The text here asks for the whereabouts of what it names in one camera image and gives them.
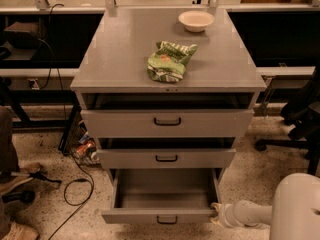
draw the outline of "person's foot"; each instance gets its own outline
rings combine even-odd
[[[40,171],[42,168],[41,164],[39,163],[31,163],[27,166],[20,168],[20,172],[22,173],[36,173]],[[6,183],[0,184],[0,195],[3,196],[5,194],[10,193],[16,187],[25,184],[31,181],[33,178],[29,176],[16,176],[12,177],[12,179]]]
[[[38,236],[39,233],[34,228],[12,222],[10,231],[3,240],[36,240]]]

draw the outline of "countertop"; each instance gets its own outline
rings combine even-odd
[[[224,8],[205,8],[214,23],[191,33],[178,21],[183,8],[107,9],[71,89],[85,92],[259,92],[265,83]],[[156,42],[197,44],[178,83],[147,75]]]

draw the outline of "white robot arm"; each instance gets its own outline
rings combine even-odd
[[[211,221],[223,227],[270,225],[270,240],[320,239],[320,179],[309,174],[295,173],[284,178],[272,206],[244,200],[211,206],[218,212]]]

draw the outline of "crumpled snack bag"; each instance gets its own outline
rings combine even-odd
[[[159,50],[148,59],[148,75],[154,81],[179,82],[198,46],[184,46],[168,41],[157,42]]]

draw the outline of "bowl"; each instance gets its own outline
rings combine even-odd
[[[214,17],[205,11],[187,11],[179,15],[179,21],[191,32],[202,32],[213,23]]]

